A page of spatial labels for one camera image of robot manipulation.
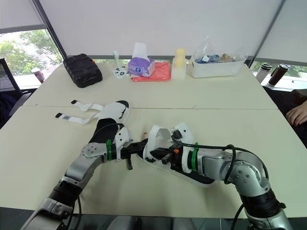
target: black thermos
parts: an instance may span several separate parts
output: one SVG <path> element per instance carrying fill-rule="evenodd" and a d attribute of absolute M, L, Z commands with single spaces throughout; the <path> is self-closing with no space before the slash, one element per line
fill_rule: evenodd
<path fill-rule="evenodd" d="M 276 69 L 274 69 L 271 74 L 271 79 L 269 80 L 268 85 L 275 86 L 277 82 L 283 77 L 283 75 L 290 69 L 290 65 L 280 64 Z"/>

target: small red object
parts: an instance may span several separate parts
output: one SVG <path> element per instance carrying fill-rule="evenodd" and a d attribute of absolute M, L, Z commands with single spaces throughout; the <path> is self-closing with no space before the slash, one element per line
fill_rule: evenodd
<path fill-rule="evenodd" d="M 155 62 L 154 65 L 154 72 L 149 78 L 140 76 L 131 79 L 133 81 L 169 81 L 171 79 L 169 61 Z"/>

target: wire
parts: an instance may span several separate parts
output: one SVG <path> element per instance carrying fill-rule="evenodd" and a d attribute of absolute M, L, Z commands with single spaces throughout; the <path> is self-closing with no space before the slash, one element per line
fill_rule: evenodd
<path fill-rule="evenodd" d="M 262 163 L 264 173 L 265 173 L 265 177 L 267 179 L 269 179 L 269 173 L 268 173 L 267 167 L 265 166 L 263 161 L 255 153 L 252 153 L 251 151 L 248 151 L 248 150 L 242 149 L 242 148 L 237 148 L 237 147 L 234 147 L 233 145 L 210 146 L 210 145 L 193 145 L 193 144 L 183 143 L 181 141 L 176 140 L 173 135 L 172 135 L 172 140 L 176 144 L 186 146 L 186 147 L 191 147 L 191 148 L 201 148 L 201 149 L 211 149 L 211 150 L 232 150 L 233 152 L 234 152 L 234 149 L 235 149 L 235 150 L 238 150 L 238 151 L 249 152 L 249 153 L 253 154 L 254 156 L 256 156 L 260 160 L 260 162 Z"/>
<path fill-rule="evenodd" d="M 235 162 L 236 162 L 236 149 L 235 149 L 235 147 L 233 145 L 227 145 L 226 147 L 231 147 L 231 149 L 232 149 L 231 163 L 230 163 L 229 169 L 228 169 L 228 171 L 226 173 L 226 176 L 224 178 L 224 184 L 229 184 L 228 179 L 230 177 L 230 174 L 231 174 L 232 170 L 234 169 Z"/>
<path fill-rule="evenodd" d="M 71 225 L 71 220 L 72 220 L 72 216 L 73 216 L 73 211 L 75 209 L 75 204 L 72 205 L 72 212 L 71 212 L 71 216 L 69 217 L 68 223 L 67 223 L 67 230 L 69 230 L 69 226 Z"/>
<path fill-rule="evenodd" d="M 81 222 L 81 217 L 82 217 L 82 209 L 81 209 L 80 197 L 78 197 L 78 208 L 79 208 L 79 217 L 78 217 L 78 221 L 77 221 L 77 224 L 76 224 L 74 230 L 78 230 L 78 227 L 79 227 L 80 222 Z"/>
<path fill-rule="evenodd" d="M 242 211 L 243 207 L 244 207 L 244 205 L 241 204 L 240 208 L 239 208 L 238 211 L 236 212 L 236 215 L 235 215 L 234 220 L 232 221 L 230 230 L 234 230 L 234 229 L 235 229 L 236 221 L 238 220 L 238 217 L 239 217 L 240 212 Z"/>
<path fill-rule="evenodd" d="M 92 140 L 95 136 L 97 136 L 97 134 L 98 134 L 101 130 L 103 130 L 104 128 L 109 127 L 109 126 L 119 126 L 119 128 L 121 129 L 121 128 L 124 127 L 124 124 L 123 124 L 123 123 L 111 123 L 111 124 L 105 125 L 105 126 L 103 126 L 102 128 L 98 129 L 98 130 L 93 134 L 91 140 Z"/>

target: black case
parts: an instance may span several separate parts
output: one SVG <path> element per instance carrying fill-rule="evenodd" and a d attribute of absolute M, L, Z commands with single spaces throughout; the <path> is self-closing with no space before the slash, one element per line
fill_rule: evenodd
<path fill-rule="evenodd" d="M 102 80 L 98 66 L 86 54 L 68 57 L 64 59 L 63 64 L 72 81 L 80 88 Z"/>

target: chair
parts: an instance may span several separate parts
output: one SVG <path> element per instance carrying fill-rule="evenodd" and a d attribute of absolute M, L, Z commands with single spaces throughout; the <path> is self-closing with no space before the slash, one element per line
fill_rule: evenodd
<path fill-rule="evenodd" d="M 9 116 L 12 116 L 16 112 L 16 110 L 20 106 L 22 106 L 31 95 L 31 93 L 22 92 L 19 89 L 4 58 L 0 58 L 0 92 L 7 92 L 8 94 L 13 95 L 17 99 L 17 102 L 11 109 Z"/>

